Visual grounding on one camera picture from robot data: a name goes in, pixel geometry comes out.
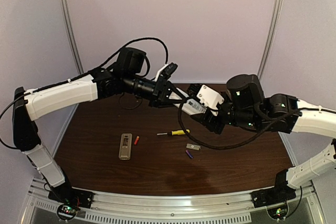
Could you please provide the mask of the red battery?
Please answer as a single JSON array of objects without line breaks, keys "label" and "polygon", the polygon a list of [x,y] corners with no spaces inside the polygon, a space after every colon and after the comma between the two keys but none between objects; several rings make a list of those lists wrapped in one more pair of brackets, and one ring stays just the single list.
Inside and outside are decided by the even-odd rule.
[{"label": "red battery", "polygon": [[138,144],[139,139],[140,139],[140,136],[137,136],[137,137],[135,138],[134,145],[137,145],[137,144]]}]

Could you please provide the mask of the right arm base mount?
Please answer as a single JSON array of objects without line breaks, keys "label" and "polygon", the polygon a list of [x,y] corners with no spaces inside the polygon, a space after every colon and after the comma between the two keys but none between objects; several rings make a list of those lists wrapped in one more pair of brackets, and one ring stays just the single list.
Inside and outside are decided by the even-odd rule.
[{"label": "right arm base mount", "polygon": [[288,186],[274,186],[250,193],[255,208],[279,204],[296,198],[296,190]]}]

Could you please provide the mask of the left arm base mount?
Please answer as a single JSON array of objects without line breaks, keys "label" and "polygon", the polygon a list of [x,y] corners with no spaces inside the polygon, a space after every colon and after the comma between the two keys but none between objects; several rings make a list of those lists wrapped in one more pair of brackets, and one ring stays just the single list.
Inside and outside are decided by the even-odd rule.
[{"label": "left arm base mount", "polygon": [[78,208],[91,208],[93,192],[75,188],[52,188],[48,198]]}]

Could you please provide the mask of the purple battery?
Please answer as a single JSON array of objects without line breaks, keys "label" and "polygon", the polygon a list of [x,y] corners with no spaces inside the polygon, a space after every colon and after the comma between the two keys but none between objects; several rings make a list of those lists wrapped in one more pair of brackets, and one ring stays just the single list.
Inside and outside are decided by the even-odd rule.
[{"label": "purple battery", "polygon": [[186,150],[185,152],[186,152],[186,154],[188,155],[188,157],[189,157],[190,159],[193,159],[193,155],[192,155],[188,150]]}]

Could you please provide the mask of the grey battery cover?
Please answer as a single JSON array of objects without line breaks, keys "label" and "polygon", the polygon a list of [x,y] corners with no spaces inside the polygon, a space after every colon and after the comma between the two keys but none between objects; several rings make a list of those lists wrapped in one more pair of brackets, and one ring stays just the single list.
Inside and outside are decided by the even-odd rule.
[{"label": "grey battery cover", "polygon": [[195,150],[195,151],[200,151],[200,150],[201,150],[201,146],[199,146],[199,145],[195,145],[195,144],[190,144],[190,143],[188,143],[188,144],[186,145],[186,148],[187,148],[188,150]]}]

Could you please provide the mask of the yellow handled screwdriver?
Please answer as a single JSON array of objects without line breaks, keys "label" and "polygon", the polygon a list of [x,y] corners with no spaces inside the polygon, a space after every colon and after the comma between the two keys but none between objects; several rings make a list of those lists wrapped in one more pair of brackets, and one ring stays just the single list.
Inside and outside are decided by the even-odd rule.
[{"label": "yellow handled screwdriver", "polygon": [[157,133],[157,136],[178,136],[178,135],[185,135],[185,131],[183,130],[175,130],[175,131],[169,131],[169,132],[165,132],[165,133]]}]

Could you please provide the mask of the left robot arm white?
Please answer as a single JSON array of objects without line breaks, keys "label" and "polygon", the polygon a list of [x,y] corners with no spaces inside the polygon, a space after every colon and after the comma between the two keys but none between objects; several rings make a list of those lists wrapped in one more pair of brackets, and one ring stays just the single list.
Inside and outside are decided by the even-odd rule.
[{"label": "left robot arm white", "polygon": [[146,53],[142,50],[122,47],[117,52],[116,62],[105,63],[88,72],[63,82],[38,89],[15,90],[12,126],[13,150],[23,152],[47,179],[50,187],[70,190],[65,173],[57,165],[38,134],[35,121],[51,112],[71,105],[102,100],[111,96],[129,93],[146,99],[154,107],[181,104],[186,94],[169,81],[177,64],[166,63],[154,80],[146,79],[139,73]]}]

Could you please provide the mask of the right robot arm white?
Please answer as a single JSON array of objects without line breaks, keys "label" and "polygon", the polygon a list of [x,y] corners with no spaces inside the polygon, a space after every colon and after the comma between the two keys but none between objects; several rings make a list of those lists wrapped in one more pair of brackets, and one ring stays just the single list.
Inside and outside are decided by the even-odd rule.
[{"label": "right robot arm white", "polygon": [[246,141],[218,146],[217,150],[244,146],[265,132],[304,132],[335,138],[334,110],[282,93],[267,98],[255,74],[232,77],[222,94],[204,84],[190,85],[187,94],[206,107],[196,120],[211,132],[221,134],[225,125],[231,125],[255,133]]}]

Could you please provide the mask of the white remote control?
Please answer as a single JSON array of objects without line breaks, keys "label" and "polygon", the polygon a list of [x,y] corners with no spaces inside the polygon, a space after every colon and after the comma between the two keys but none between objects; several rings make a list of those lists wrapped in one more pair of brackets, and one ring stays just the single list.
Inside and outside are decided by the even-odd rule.
[{"label": "white remote control", "polygon": [[188,99],[182,106],[182,112],[187,115],[195,115],[205,113],[206,107],[197,102],[195,99]]}]

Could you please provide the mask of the grey remote control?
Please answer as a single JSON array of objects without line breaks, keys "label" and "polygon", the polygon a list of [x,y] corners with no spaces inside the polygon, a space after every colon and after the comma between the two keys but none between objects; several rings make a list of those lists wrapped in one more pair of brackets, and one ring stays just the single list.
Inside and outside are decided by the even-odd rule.
[{"label": "grey remote control", "polygon": [[129,160],[131,158],[131,147],[132,147],[132,134],[123,133],[121,135],[120,148],[119,148],[119,159]]}]

